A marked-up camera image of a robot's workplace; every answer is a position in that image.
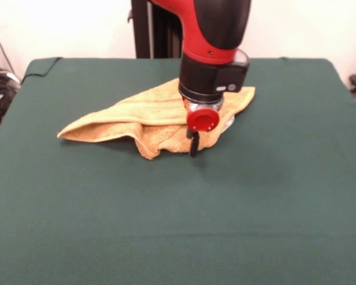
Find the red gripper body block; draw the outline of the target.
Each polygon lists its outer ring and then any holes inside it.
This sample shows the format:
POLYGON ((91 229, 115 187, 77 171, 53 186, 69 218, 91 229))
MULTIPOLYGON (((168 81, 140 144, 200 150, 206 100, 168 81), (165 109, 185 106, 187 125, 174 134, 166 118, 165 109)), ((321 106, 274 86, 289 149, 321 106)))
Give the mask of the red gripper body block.
POLYGON ((184 100, 187 128, 191 132, 212 131, 220 121, 220 107, 216 104, 194 103, 184 100))

